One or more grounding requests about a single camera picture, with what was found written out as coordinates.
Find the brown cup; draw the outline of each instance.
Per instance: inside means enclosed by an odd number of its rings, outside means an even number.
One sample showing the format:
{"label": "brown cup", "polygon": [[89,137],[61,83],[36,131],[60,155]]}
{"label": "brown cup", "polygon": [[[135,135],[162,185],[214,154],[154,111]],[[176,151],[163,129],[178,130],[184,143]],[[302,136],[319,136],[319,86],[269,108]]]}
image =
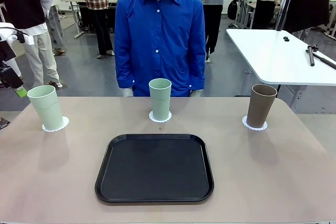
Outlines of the brown cup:
{"label": "brown cup", "polygon": [[246,120],[249,126],[253,128],[263,126],[277,93],[277,90],[269,85],[257,84],[252,87]]}

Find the cup rim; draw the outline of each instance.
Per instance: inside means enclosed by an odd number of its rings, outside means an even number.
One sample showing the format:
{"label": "cup rim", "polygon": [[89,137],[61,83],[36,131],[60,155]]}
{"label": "cup rim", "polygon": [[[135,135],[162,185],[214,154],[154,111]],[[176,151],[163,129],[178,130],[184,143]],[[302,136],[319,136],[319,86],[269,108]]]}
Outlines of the cup rim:
{"label": "cup rim", "polygon": [[[260,94],[260,93],[258,93],[257,91],[254,90],[254,87],[256,87],[256,86],[267,86],[267,87],[270,87],[270,88],[272,88],[272,89],[275,90],[275,94],[272,94],[272,95]],[[261,95],[261,96],[263,96],[263,97],[274,97],[274,96],[276,96],[276,95],[278,94],[278,90],[276,90],[276,89],[273,88],[272,86],[270,86],[270,85],[266,85],[266,84],[256,84],[256,85],[253,85],[252,90],[253,90],[253,92],[255,92],[256,94]]]}
{"label": "cup rim", "polygon": [[[50,93],[45,94],[45,95],[42,95],[42,96],[40,96],[40,97],[32,97],[31,95],[29,95],[29,93],[30,93],[31,91],[36,90],[36,89],[39,89],[39,88],[41,88],[41,87],[50,87],[50,88],[52,88],[52,91],[51,91]],[[27,92],[27,96],[28,96],[29,98],[33,98],[33,99],[35,99],[35,98],[43,98],[43,97],[47,97],[48,95],[51,95],[51,94],[54,93],[54,92],[56,92],[56,89],[55,89],[54,86],[51,86],[51,85],[42,85],[42,86],[34,87],[34,88],[32,88],[31,90],[29,90],[29,91]]]}
{"label": "cup rim", "polygon": [[[165,80],[165,81],[168,81],[169,82],[169,86],[165,87],[165,88],[161,88],[161,89],[158,89],[158,88],[155,88],[153,86],[151,86],[151,82],[152,81],[156,81],[156,80]],[[152,89],[156,89],[156,90],[164,90],[164,89],[168,89],[169,87],[172,86],[172,82],[166,78],[156,78],[156,79],[153,79],[151,80],[149,83],[148,83],[149,87],[151,87]]]}

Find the tray rim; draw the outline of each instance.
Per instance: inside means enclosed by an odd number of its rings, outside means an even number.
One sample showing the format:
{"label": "tray rim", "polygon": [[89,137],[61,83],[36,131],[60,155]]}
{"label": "tray rim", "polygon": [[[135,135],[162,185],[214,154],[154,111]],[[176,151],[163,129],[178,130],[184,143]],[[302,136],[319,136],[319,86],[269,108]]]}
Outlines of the tray rim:
{"label": "tray rim", "polygon": [[[103,178],[105,176],[105,170],[106,170],[106,167],[107,167],[107,164],[108,164],[107,161],[109,160],[108,156],[110,155],[110,152],[109,152],[110,145],[111,144],[115,145],[120,141],[126,140],[128,138],[128,136],[132,136],[132,137],[138,136],[139,138],[140,137],[143,138],[146,135],[148,135],[148,136],[160,136],[160,137],[165,137],[166,139],[167,138],[171,139],[172,138],[171,136],[174,136],[174,138],[181,138],[181,139],[186,138],[186,139],[193,139],[193,140],[198,141],[200,143],[201,147],[202,147],[202,154],[203,154],[203,160],[204,160],[204,163],[205,163],[206,177],[207,177],[207,181],[208,181],[208,184],[209,184],[209,190],[207,191],[207,193],[204,196],[202,196],[198,199],[194,199],[194,200],[190,200],[190,199],[185,199],[185,200],[111,200],[111,199],[108,199],[108,198],[104,197],[101,193],[101,184],[102,184]],[[196,135],[193,135],[193,134],[122,134],[122,135],[114,137],[109,142],[109,144],[107,145],[107,148],[106,148],[106,151],[105,151],[105,154],[104,154],[104,158],[102,160],[102,164],[100,166],[98,176],[97,176],[97,180],[96,180],[96,183],[95,183],[94,186],[95,186],[94,190],[96,192],[96,195],[100,200],[102,200],[104,202],[107,202],[107,203],[121,203],[121,204],[122,203],[153,203],[153,202],[166,202],[166,203],[201,202],[201,201],[204,201],[207,198],[209,198],[210,195],[213,193],[214,188],[215,188],[214,178],[213,178],[213,174],[212,174],[212,169],[211,169],[211,165],[210,165],[210,160],[209,160],[209,155],[208,155],[206,144],[200,137],[198,137]]]}

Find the person in plaid shirt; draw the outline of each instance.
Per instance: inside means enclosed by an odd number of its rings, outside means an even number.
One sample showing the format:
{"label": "person in plaid shirt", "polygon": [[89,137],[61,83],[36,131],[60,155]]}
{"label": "person in plaid shirt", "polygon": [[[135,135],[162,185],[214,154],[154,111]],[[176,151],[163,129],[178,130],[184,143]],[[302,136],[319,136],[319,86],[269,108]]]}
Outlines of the person in plaid shirt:
{"label": "person in plaid shirt", "polygon": [[96,29],[99,56],[101,59],[104,55],[114,56],[113,46],[110,39],[110,33],[107,21],[107,9],[109,0],[85,0],[87,6],[93,13],[93,24]]}

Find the black pants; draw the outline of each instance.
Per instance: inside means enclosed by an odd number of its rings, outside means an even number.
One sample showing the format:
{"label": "black pants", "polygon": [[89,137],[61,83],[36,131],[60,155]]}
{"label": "black pants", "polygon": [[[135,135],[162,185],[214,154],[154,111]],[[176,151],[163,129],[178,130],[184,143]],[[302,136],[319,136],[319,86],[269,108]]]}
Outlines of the black pants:
{"label": "black pants", "polygon": [[206,52],[212,54],[218,39],[220,18],[222,17],[223,5],[203,5],[204,19],[205,19],[205,41]]}
{"label": "black pants", "polygon": [[96,29],[100,55],[106,55],[107,50],[113,49],[106,14],[107,9],[92,11],[93,25],[95,26]]}
{"label": "black pants", "polygon": [[274,14],[275,2],[257,0],[252,29],[267,29]]}

